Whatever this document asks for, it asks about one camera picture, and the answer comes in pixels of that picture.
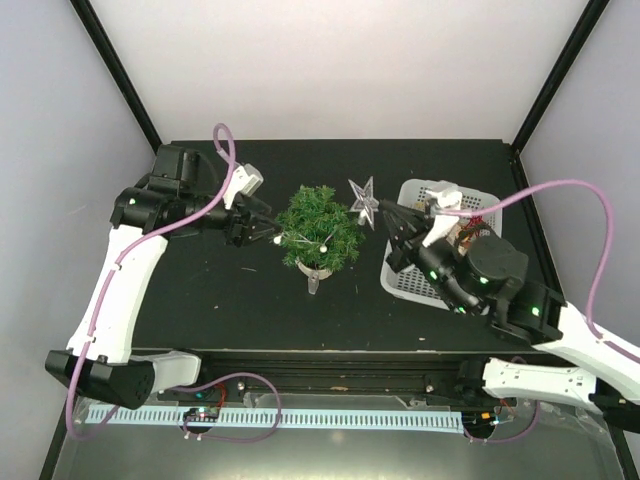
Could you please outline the silver star tree topper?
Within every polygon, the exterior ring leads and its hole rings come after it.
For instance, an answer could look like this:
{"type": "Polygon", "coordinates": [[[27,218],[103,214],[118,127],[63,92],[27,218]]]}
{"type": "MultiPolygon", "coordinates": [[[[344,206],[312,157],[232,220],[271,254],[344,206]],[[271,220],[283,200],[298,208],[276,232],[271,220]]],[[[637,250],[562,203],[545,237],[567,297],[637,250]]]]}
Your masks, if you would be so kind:
{"type": "Polygon", "coordinates": [[[374,196],[374,177],[370,176],[363,186],[359,186],[351,179],[348,183],[354,195],[354,202],[349,212],[358,215],[357,223],[360,226],[367,224],[374,231],[375,214],[379,211],[379,201],[374,196]]]}

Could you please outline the white perforated plastic basket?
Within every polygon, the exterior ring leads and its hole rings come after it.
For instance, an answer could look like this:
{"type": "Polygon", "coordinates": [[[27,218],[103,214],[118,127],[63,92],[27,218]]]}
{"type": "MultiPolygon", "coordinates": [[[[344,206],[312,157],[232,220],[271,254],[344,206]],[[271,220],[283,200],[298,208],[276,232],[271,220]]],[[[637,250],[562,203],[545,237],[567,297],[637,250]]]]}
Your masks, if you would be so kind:
{"type": "MultiPolygon", "coordinates": [[[[436,184],[437,182],[432,180],[409,179],[402,184],[397,203],[404,207],[423,209],[427,198],[426,192],[436,184]]],[[[461,207],[463,209],[482,210],[499,202],[495,195],[487,192],[463,186],[460,186],[459,190],[462,192],[461,207]]],[[[401,300],[447,310],[446,304],[417,267],[395,273],[386,263],[386,257],[390,253],[391,245],[387,243],[380,274],[380,283],[383,289],[401,300]]]]}

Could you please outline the small green christmas tree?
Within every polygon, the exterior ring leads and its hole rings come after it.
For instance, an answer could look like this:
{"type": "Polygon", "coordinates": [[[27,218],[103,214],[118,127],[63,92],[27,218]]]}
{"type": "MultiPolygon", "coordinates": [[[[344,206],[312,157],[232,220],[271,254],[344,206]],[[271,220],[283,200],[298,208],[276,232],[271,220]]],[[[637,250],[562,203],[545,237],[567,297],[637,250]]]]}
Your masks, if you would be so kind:
{"type": "Polygon", "coordinates": [[[357,261],[364,232],[349,207],[334,195],[335,190],[325,185],[302,185],[289,198],[287,209],[276,216],[286,266],[335,273],[357,261]]]}

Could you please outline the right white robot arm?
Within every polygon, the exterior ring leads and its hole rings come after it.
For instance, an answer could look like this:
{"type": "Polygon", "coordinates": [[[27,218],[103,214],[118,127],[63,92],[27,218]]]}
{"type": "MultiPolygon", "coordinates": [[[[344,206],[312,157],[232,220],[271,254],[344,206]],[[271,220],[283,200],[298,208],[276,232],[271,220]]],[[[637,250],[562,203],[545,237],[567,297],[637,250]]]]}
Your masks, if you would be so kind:
{"type": "Polygon", "coordinates": [[[574,305],[527,280],[526,254],[494,233],[461,253],[436,219],[389,200],[380,207],[391,246],[386,263],[394,272],[419,270],[453,313],[480,317],[498,338],[568,363],[549,367],[494,357],[471,362],[454,379],[461,400],[523,397],[572,405],[638,432],[638,364],[619,348],[606,352],[611,340],[594,337],[574,305]]]}

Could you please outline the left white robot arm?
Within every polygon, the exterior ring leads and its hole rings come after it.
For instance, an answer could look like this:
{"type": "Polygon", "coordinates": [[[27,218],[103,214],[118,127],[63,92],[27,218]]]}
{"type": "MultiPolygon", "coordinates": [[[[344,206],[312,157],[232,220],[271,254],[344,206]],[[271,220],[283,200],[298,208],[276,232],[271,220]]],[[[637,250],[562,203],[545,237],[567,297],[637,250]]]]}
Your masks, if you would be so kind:
{"type": "Polygon", "coordinates": [[[237,247],[277,230],[270,207],[254,196],[263,182],[255,167],[234,165],[221,197],[197,190],[201,172],[215,171],[200,152],[163,145],[151,172],[116,198],[107,254],[89,306],[67,346],[50,351],[45,360],[46,371],[70,395],[134,410],[151,394],[175,387],[193,399],[213,391],[215,376],[194,353],[132,353],[144,295],[172,236],[166,226],[200,212],[188,225],[194,233],[219,230],[237,247]]]}

